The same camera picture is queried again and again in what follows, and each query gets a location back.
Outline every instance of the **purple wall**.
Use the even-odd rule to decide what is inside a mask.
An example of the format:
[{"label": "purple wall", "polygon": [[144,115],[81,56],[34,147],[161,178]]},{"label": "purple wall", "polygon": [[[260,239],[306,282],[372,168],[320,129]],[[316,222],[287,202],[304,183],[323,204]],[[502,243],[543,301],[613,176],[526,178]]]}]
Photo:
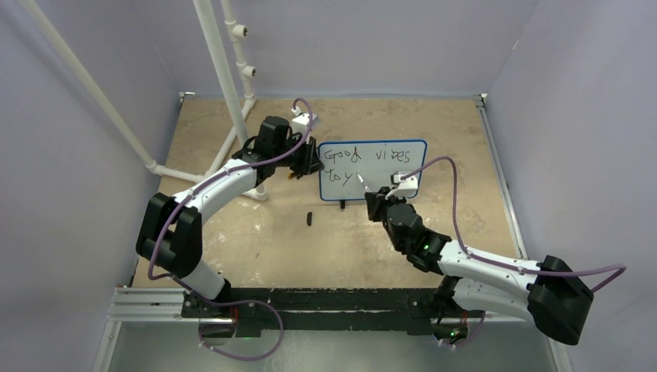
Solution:
[{"label": "purple wall", "polygon": [[[162,161],[179,102],[130,1],[42,6]],[[159,178],[13,0],[0,0],[0,87],[2,370],[88,371]]]},{"label": "purple wall", "polygon": [[[257,95],[489,91],[538,0],[233,1]],[[139,0],[180,91],[221,94],[194,5]],[[232,58],[219,1],[213,1]]]},{"label": "purple wall", "polygon": [[651,0],[541,0],[487,100],[530,255],[629,267],[569,348],[577,371],[657,365],[655,17]]}]

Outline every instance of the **plywood board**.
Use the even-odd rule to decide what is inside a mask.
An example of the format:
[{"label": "plywood board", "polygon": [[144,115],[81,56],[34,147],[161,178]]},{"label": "plywood board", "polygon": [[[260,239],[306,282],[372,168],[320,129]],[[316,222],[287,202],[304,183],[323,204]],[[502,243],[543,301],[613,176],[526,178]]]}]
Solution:
[{"label": "plywood board", "polygon": [[[427,160],[450,155],[458,165],[460,228],[466,244],[515,257],[497,175],[475,105],[470,100],[311,99],[322,119],[313,135],[319,142],[422,138]],[[249,114],[249,134],[266,115],[290,118],[290,99],[259,100]],[[231,122],[225,103],[187,100],[182,108],[167,166],[203,174]],[[265,182],[270,200],[237,198],[204,227],[204,259],[237,287],[433,288],[435,274],[413,268],[392,250],[380,224],[367,220],[365,206],[319,198],[317,177],[288,179],[280,169]],[[172,194],[189,182],[163,177],[160,191]],[[422,178],[413,205],[430,229],[454,236],[450,217],[452,173],[437,163]],[[306,215],[313,212],[312,226]],[[139,260],[133,285],[171,287],[169,280],[146,278]]]}]

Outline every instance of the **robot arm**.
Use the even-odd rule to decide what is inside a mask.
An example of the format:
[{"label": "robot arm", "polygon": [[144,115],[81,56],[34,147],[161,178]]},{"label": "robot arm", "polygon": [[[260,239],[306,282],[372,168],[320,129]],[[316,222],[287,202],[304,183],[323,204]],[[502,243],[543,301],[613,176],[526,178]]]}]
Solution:
[{"label": "robot arm", "polygon": [[[157,237],[169,216],[179,203],[193,195],[175,218],[175,231],[166,231],[156,265],[172,273],[205,298],[216,302],[230,301],[230,283],[201,258],[201,228],[228,202],[271,177],[277,167],[289,167],[297,178],[321,170],[323,166],[319,161],[315,138],[309,136],[289,157],[271,164],[230,171],[286,153],[302,137],[295,130],[305,131],[308,122],[308,114],[293,119],[293,126],[283,118],[267,116],[260,125],[258,136],[250,138],[222,169],[208,179],[223,172],[226,172],[226,176],[210,184],[203,181],[171,197],[161,193],[154,195],[146,207],[136,244],[137,253],[146,259],[151,258]],[[317,119],[314,117],[313,126],[316,125]]]},{"label": "robot arm", "polygon": [[395,250],[424,272],[444,275],[433,308],[443,317],[460,317],[463,311],[484,310],[534,322],[547,336],[575,345],[588,315],[593,293],[578,277],[546,277],[522,273],[572,271],[563,261],[547,256],[543,262],[517,260],[468,248],[469,253],[517,270],[470,258],[458,242],[424,227],[422,217],[395,189],[366,192],[370,221],[382,222]]}]

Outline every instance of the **white pipe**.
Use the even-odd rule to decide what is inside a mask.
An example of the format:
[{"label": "white pipe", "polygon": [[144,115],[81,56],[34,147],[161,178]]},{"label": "white pipe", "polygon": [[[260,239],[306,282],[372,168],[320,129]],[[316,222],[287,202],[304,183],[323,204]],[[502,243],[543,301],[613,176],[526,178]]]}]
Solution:
[{"label": "white pipe", "polygon": [[269,198],[267,189],[264,184],[259,184],[256,188],[252,188],[247,192],[242,193],[243,196],[248,196],[251,199],[256,199],[260,202],[264,202]]},{"label": "white pipe", "polygon": [[212,3],[210,3],[210,0],[194,0],[194,7],[196,8],[198,21],[201,23],[201,28],[203,29],[205,42],[208,44],[208,50],[210,51],[212,63],[215,66],[219,84],[222,87],[224,99],[228,106],[230,118],[232,119],[232,126],[237,132],[239,143],[244,144],[248,138],[246,136],[246,124],[242,116],[242,109],[239,106],[235,84],[230,74],[228,57],[225,55],[224,44],[222,42],[222,36],[219,34]]},{"label": "white pipe", "polygon": [[222,148],[219,149],[219,152],[217,153],[217,156],[215,159],[212,161],[212,165],[208,169],[207,172],[205,172],[205,176],[209,176],[210,174],[214,174],[216,171],[218,171],[219,167],[221,167],[222,163],[224,162],[224,159],[228,152],[230,151],[230,147],[232,146],[232,142],[235,141],[235,137],[237,137],[235,133],[235,128],[231,128],[230,132],[226,136],[226,139],[224,140],[224,143],[222,144]]},{"label": "white pipe", "polygon": [[167,168],[164,165],[157,165],[155,167],[154,173],[159,174],[160,176],[180,178],[181,180],[191,181],[194,182],[195,184],[205,179],[205,176],[181,172],[179,170]]},{"label": "white pipe", "polygon": [[[249,115],[249,112],[253,108],[253,105],[255,105],[256,100],[251,98],[247,99],[244,101],[244,106],[242,107],[242,116],[246,120],[246,117]],[[235,140],[236,133],[235,133],[235,127],[232,127],[230,129],[230,132],[228,133],[226,139],[224,140],[224,143],[222,144],[221,149],[219,149],[219,152],[217,153],[217,156],[215,159],[212,161],[212,165],[210,166],[210,169],[208,169],[207,172],[205,172],[205,176],[209,176],[211,174],[214,174],[218,169],[221,167],[222,163],[224,162],[224,159],[228,152],[230,151],[230,147],[232,146],[232,142]]]},{"label": "white pipe", "polygon": [[109,101],[105,93],[100,89],[98,84],[94,81],[94,78],[91,77],[86,68],[82,65],[80,60],[78,60],[73,50],[68,46],[64,38],[57,32],[55,26],[50,23],[50,20],[46,17],[45,14],[41,11],[41,8],[34,2],[34,0],[21,0],[22,7],[27,11],[27,13],[32,17],[32,20],[39,27],[41,33],[50,41],[53,45],[53,48],[57,51],[60,57],[66,62],[66,65],[73,71],[75,76],[80,79],[80,82],[87,88],[89,94],[96,100],[96,102],[101,106],[101,109],[109,116],[111,121],[116,126],[116,129],[126,138],[130,146],[137,152],[137,155],[141,158],[143,163],[146,165],[149,171],[153,173],[154,169],[157,167],[155,160],[148,154],[148,151],[142,146],[141,142],[135,136],[135,133],[132,132],[128,124],[121,114],[116,110],[114,105]]},{"label": "white pipe", "polygon": [[246,64],[246,58],[244,57],[244,50],[242,49],[242,43],[239,41],[238,37],[233,32],[235,27],[238,26],[237,21],[235,20],[235,15],[232,12],[232,6],[230,4],[230,0],[221,0],[221,3],[222,3],[222,10],[224,12],[224,18],[225,18],[224,23],[226,24],[226,29],[228,30],[228,36],[230,38],[230,41],[232,42],[232,48],[235,51],[235,59],[237,61],[236,62],[237,73],[239,75],[239,79],[242,81],[242,84],[244,85],[244,97],[247,99],[252,98],[253,88],[251,87],[251,81],[249,80],[249,77],[245,76],[243,73],[244,69],[247,67],[247,64]]}]

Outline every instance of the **purple cable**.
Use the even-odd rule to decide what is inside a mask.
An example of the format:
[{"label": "purple cable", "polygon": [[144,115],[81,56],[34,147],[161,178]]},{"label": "purple cable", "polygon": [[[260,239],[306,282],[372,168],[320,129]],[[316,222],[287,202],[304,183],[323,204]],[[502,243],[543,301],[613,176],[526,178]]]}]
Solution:
[{"label": "purple cable", "polygon": [[214,302],[214,301],[210,301],[207,298],[201,296],[198,292],[191,289],[190,286],[183,283],[180,279],[175,277],[174,281],[176,283],[178,283],[181,287],[187,289],[188,291],[194,292],[194,294],[197,297],[199,297],[201,299],[201,301],[205,302],[208,305],[218,306],[218,307],[225,307],[225,306],[237,306],[237,305],[246,305],[246,304],[257,304],[257,305],[262,305],[262,306],[268,308],[276,316],[276,320],[278,321],[278,329],[280,331],[279,336],[278,336],[278,340],[273,345],[273,347],[264,354],[260,354],[259,356],[240,356],[240,355],[227,353],[226,351],[217,349],[217,348],[215,348],[215,347],[213,347],[213,346],[211,346],[211,345],[209,345],[208,343],[205,342],[205,340],[203,339],[203,335],[201,333],[201,325],[199,325],[199,327],[198,327],[198,339],[201,340],[201,344],[206,349],[208,349],[210,351],[214,351],[215,353],[221,354],[224,357],[228,357],[228,358],[231,358],[231,359],[234,359],[234,360],[241,360],[242,362],[254,362],[256,360],[265,359],[269,355],[273,354],[278,349],[278,347],[280,346],[280,343],[283,342],[283,335],[284,335],[283,319],[280,317],[280,314],[276,311],[275,308],[273,308],[272,305],[269,305],[264,301],[258,301],[258,300],[242,300],[242,301],[233,301],[233,302]]},{"label": "purple cable", "polygon": [[[461,247],[461,250],[468,256],[472,257],[475,260],[479,260],[481,262],[484,262],[486,264],[491,264],[497,267],[503,267],[504,269],[509,269],[509,270],[518,270],[517,266],[510,265],[509,263],[504,263],[504,262],[499,262],[496,260],[492,260],[490,258],[482,257],[478,254],[471,253],[468,251],[466,244],[463,242],[463,238],[461,237],[461,232],[459,230],[459,223],[456,221],[456,163],[454,162],[454,159],[451,157],[436,157],[435,159],[430,160],[427,164],[424,164],[423,166],[419,167],[416,170],[413,170],[410,174],[404,175],[401,180],[405,180],[406,178],[409,178],[410,176],[414,176],[420,172],[422,172],[424,169],[427,167],[430,167],[434,163],[440,161],[440,160],[447,160],[451,165],[452,165],[452,177],[454,178],[454,185],[453,185],[453,195],[452,195],[452,223],[454,224],[454,231],[456,232],[456,240],[459,241],[459,246]],[[615,271],[612,275],[610,275],[607,279],[601,281],[598,285],[595,287],[591,288],[592,292],[597,292],[599,291],[602,287],[605,285],[609,284],[613,279],[616,279],[619,277],[621,274],[623,274],[627,270],[627,267],[623,265],[622,263],[616,263],[614,265],[606,266],[606,267],[600,267],[598,269],[592,269],[592,270],[582,270],[582,271],[541,271],[541,270],[532,270],[532,269],[526,269],[526,268],[520,268],[520,272],[523,274],[535,274],[535,275],[541,275],[544,277],[587,277],[590,275],[598,275],[598,274],[603,274],[607,273],[609,271]]]},{"label": "purple cable", "polygon": [[[151,254],[151,256],[150,256],[150,260],[149,260],[149,263],[148,263],[148,273],[147,273],[147,274],[148,274],[148,278],[149,278],[151,281],[155,281],[155,280],[161,279],[161,278],[163,278],[163,277],[172,277],[172,278],[174,279],[174,281],[175,281],[176,283],[178,283],[181,287],[186,288],[186,289],[188,289],[189,291],[193,291],[193,290],[192,290],[189,286],[187,286],[185,283],[183,283],[182,281],[180,281],[178,278],[174,277],[173,274],[165,273],[165,274],[160,274],[160,275],[157,275],[157,276],[153,276],[153,268],[155,267],[155,262],[156,262],[156,260],[157,260],[157,254],[160,252],[160,246],[162,245],[162,241],[164,240],[164,236],[167,234],[167,231],[169,230],[169,227],[171,226],[171,224],[173,223],[174,219],[176,218],[176,216],[178,215],[178,213],[181,211],[181,209],[182,209],[182,208],[183,208],[183,207],[184,207],[184,206],[185,206],[185,205],[186,205],[186,204],[187,204],[187,203],[188,203],[188,202],[189,202],[194,196],[198,195],[199,192],[201,192],[204,188],[206,188],[206,187],[207,187],[208,185],[210,185],[212,182],[215,182],[215,181],[217,181],[218,179],[220,179],[220,178],[226,176],[227,174],[231,174],[232,172],[241,171],[242,169],[255,168],[255,167],[260,167],[260,166],[263,166],[263,165],[268,165],[268,164],[271,164],[271,163],[276,163],[276,162],[279,161],[279,160],[282,160],[282,159],[284,159],[284,158],[286,158],[286,157],[289,157],[294,151],[298,150],[299,147],[301,147],[301,145],[302,145],[302,144],[305,142],[305,140],[308,138],[308,136],[310,136],[310,132],[312,131],[312,126],[313,126],[313,125],[312,125],[312,120],[313,120],[313,118],[312,118],[312,107],[310,106],[310,103],[308,103],[308,101],[306,101],[306,100],[303,99],[303,98],[296,98],[296,99],[294,100],[294,102],[292,103],[292,107],[296,107],[296,106],[297,106],[297,103],[298,103],[299,101],[303,102],[304,105],[306,106],[306,109],[308,110],[308,128],[306,128],[306,131],[304,132],[303,136],[301,136],[301,138],[299,139],[299,142],[297,142],[296,145],[294,145],[294,146],[293,146],[291,149],[289,149],[287,152],[285,152],[285,153],[283,153],[283,154],[281,154],[281,155],[279,155],[279,156],[277,156],[277,157],[273,157],[273,158],[271,158],[271,159],[267,159],[267,160],[259,161],[259,162],[257,162],[257,163],[253,163],[253,164],[243,164],[243,165],[239,165],[239,166],[237,166],[237,167],[230,168],[230,169],[227,170],[227,171],[224,170],[224,171],[222,171],[222,172],[219,172],[219,173],[215,174],[214,176],[212,176],[212,177],[208,178],[207,180],[201,182],[201,183],[200,183],[200,184],[199,184],[199,185],[198,185],[198,186],[197,186],[197,187],[191,192],[190,195],[186,196],[186,197],[185,197],[185,198],[184,198],[184,199],[183,199],[183,200],[182,200],[182,201],[176,206],[176,208],[174,208],[174,210],[173,210],[173,211],[171,212],[171,214],[169,215],[169,218],[167,218],[167,221],[164,223],[164,226],[163,226],[162,229],[160,230],[160,234],[157,236],[157,240],[156,240],[156,242],[155,242],[155,247],[153,248],[153,254]],[[200,330],[199,330],[199,334],[198,334],[198,335],[199,335],[199,338],[201,338],[201,341],[202,341],[202,343],[203,343],[203,346],[205,346],[205,347],[208,348],[209,350],[214,351],[214,352],[219,353],[219,354],[222,354],[222,355],[225,356],[225,357],[232,358],[232,359],[235,359],[235,360],[254,361],[254,360],[261,360],[261,359],[264,359],[264,358],[268,357],[269,355],[271,355],[274,351],[276,351],[276,349],[278,349],[278,347],[280,346],[280,343],[283,341],[283,334],[284,334],[283,319],[280,317],[280,314],[278,314],[278,312],[276,311],[275,308],[273,308],[272,305],[269,305],[269,304],[267,304],[266,302],[257,301],[257,300],[243,300],[243,301],[224,302],[224,303],[221,303],[221,302],[214,302],[214,301],[211,301],[211,300],[209,300],[209,299],[207,299],[207,298],[201,296],[201,295],[200,295],[199,293],[197,293],[197,292],[195,292],[195,293],[196,293],[197,297],[199,297],[203,302],[205,302],[205,303],[207,303],[207,304],[210,304],[210,305],[214,305],[214,306],[224,307],[224,306],[234,306],[234,305],[244,305],[244,304],[256,304],[256,305],[262,305],[262,306],[268,308],[269,310],[271,310],[271,311],[273,312],[273,314],[276,316],[277,320],[278,320],[278,325],[279,325],[279,329],[280,329],[280,335],[279,335],[279,337],[278,337],[278,341],[276,341],[276,344],[271,348],[271,350],[269,350],[269,351],[266,352],[265,354],[262,354],[262,355],[259,355],[259,356],[239,356],[239,355],[234,355],[234,354],[231,354],[231,353],[227,353],[227,352],[225,352],[225,351],[221,351],[221,350],[219,350],[219,349],[214,348],[213,346],[209,346],[209,345],[203,340],[203,338],[201,337],[201,332],[200,332]]]}]

